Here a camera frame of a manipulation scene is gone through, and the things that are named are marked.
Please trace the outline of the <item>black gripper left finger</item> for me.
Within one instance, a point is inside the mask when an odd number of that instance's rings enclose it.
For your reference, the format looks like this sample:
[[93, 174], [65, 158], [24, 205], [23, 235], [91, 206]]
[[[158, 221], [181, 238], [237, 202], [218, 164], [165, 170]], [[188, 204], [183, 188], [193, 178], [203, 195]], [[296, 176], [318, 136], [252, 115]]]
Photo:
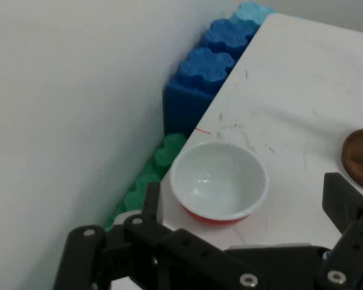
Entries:
[[128, 277], [142, 289], [259, 289], [249, 265], [184, 230], [162, 224], [159, 183], [147, 186], [142, 211], [109, 231], [89, 225], [66, 240], [55, 289], [109, 289]]

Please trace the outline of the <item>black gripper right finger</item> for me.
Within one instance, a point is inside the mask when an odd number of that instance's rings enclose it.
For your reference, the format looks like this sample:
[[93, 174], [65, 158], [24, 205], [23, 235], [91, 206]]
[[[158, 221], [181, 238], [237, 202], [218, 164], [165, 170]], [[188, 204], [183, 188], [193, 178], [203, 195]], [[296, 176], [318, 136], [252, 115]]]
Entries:
[[363, 289], [363, 195], [340, 173], [326, 173], [322, 208], [341, 237], [316, 274], [317, 288]]

